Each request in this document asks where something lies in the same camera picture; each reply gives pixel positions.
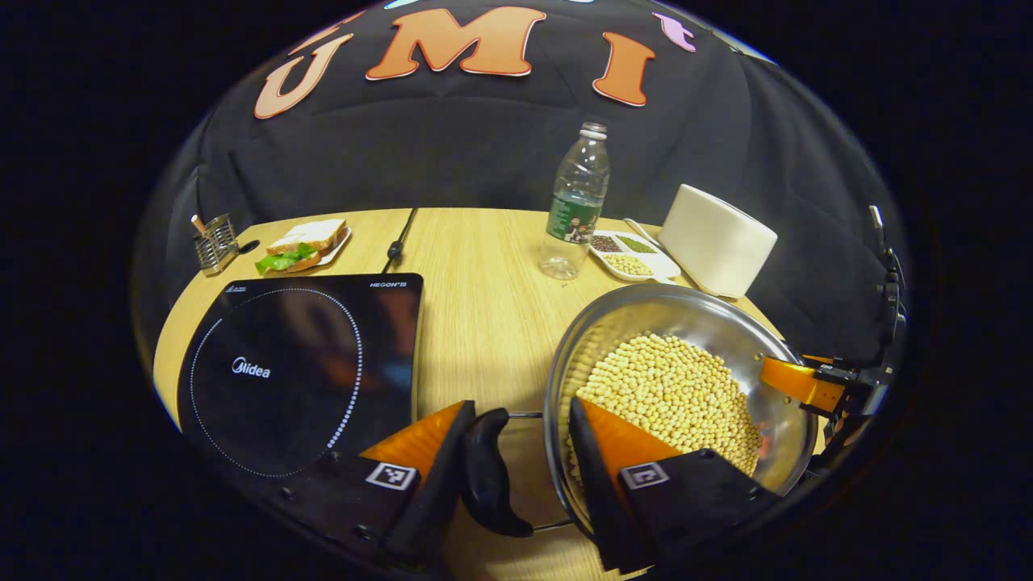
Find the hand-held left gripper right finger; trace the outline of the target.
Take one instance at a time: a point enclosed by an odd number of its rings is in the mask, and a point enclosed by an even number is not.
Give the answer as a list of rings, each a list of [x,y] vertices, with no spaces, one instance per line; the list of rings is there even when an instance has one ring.
[[[681,452],[592,402],[571,401],[568,427],[606,570],[626,574],[713,552],[779,503],[718,452]]]

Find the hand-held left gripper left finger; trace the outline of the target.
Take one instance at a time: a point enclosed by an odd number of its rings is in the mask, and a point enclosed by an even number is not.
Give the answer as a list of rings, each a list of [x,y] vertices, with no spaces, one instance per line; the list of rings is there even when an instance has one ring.
[[[474,419],[475,401],[460,400],[358,455],[331,452],[282,489],[282,514],[366,565],[432,565]]]

